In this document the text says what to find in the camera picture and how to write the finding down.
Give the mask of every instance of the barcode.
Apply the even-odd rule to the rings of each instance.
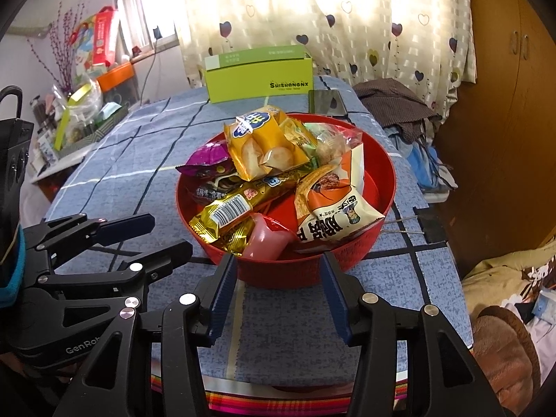
[[[251,207],[243,196],[237,195],[231,198],[224,205],[220,206],[212,212],[210,218],[218,224],[218,227],[224,227],[233,220],[237,220],[242,214],[251,211]]]

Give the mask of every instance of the lime green box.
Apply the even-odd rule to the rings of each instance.
[[[252,97],[307,94],[313,88],[312,59],[303,46],[262,47],[205,58],[213,103]]]

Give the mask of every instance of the bedding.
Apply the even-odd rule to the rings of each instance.
[[[427,207],[415,176],[380,125],[358,100],[352,88],[329,76],[315,77],[315,89],[338,89],[349,121],[377,139],[396,169],[397,192],[386,220],[414,216],[413,208]],[[84,212],[109,220],[149,212],[156,218],[151,234],[127,240],[112,248],[120,254],[87,251],[57,269],[57,273],[101,272],[117,267],[139,251],[159,248],[183,238],[194,246],[189,264],[151,285],[148,307],[164,308],[214,266],[183,226],[174,198],[179,173],[202,143],[222,131],[222,125],[265,103],[287,112],[306,112],[307,96],[278,96],[211,104],[205,88],[191,89],[170,99],[145,105],[129,114],[100,142],[62,187],[47,219]],[[413,218],[399,223],[407,231],[421,231]],[[385,229],[398,229],[391,224]],[[395,306],[419,309],[425,300],[437,305],[467,346],[473,343],[471,326],[451,251],[445,242],[427,244],[421,234],[384,232],[365,260],[354,267],[368,291]],[[154,374],[160,347],[153,348]],[[359,350],[346,347],[336,335],[320,285],[296,290],[258,289],[238,281],[222,337],[212,349],[199,349],[207,389],[214,393],[241,395],[245,385],[325,386],[345,385],[355,377]],[[405,393],[407,351],[398,345],[397,398]],[[271,388],[257,389],[258,396],[274,397]],[[335,412],[347,407],[349,394]],[[287,401],[287,394],[281,396]],[[231,405],[225,408],[233,411]],[[311,410],[302,396],[291,400],[288,410],[296,415]],[[248,408],[244,402],[241,407]],[[274,404],[257,408],[258,415],[279,412]]]

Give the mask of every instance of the cabinet door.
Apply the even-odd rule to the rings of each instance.
[[[472,217],[477,194],[493,173],[491,163],[501,149],[519,69],[518,0],[471,0],[477,59],[476,84],[462,83],[458,101],[436,135],[443,162],[451,165],[459,188],[439,206],[460,269],[488,256],[490,242],[482,227],[489,212]]]
[[[487,184],[499,189],[491,239],[501,253],[540,246],[556,225],[556,45],[527,0],[519,0],[519,10],[518,82]]]

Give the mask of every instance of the smartphone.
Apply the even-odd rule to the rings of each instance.
[[[309,112],[325,116],[347,116],[348,112],[337,89],[309,91]]]

